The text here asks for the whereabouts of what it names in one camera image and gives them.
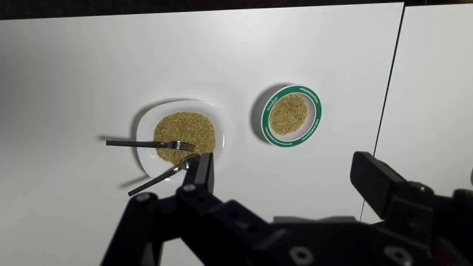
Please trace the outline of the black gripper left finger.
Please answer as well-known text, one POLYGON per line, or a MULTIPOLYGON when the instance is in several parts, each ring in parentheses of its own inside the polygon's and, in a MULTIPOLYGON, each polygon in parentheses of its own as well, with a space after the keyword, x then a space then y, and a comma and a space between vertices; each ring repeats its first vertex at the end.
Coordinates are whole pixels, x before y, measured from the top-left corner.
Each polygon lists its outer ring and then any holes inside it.
POLYGON ((186 160, 186 174, 180 191, 190 192, 202 188, 214 191, 214 158, 211 154, 191 155, 186 160))

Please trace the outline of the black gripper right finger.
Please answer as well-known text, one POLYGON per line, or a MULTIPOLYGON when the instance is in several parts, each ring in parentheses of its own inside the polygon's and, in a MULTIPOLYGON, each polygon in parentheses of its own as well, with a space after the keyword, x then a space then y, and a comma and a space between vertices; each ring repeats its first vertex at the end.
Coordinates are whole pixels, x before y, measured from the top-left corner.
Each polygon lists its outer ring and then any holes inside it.
POLYGON ((351 157, 350 182, 379 219, 385 219, 391 199, 409 182, 369 152, 356 151, 351 157))

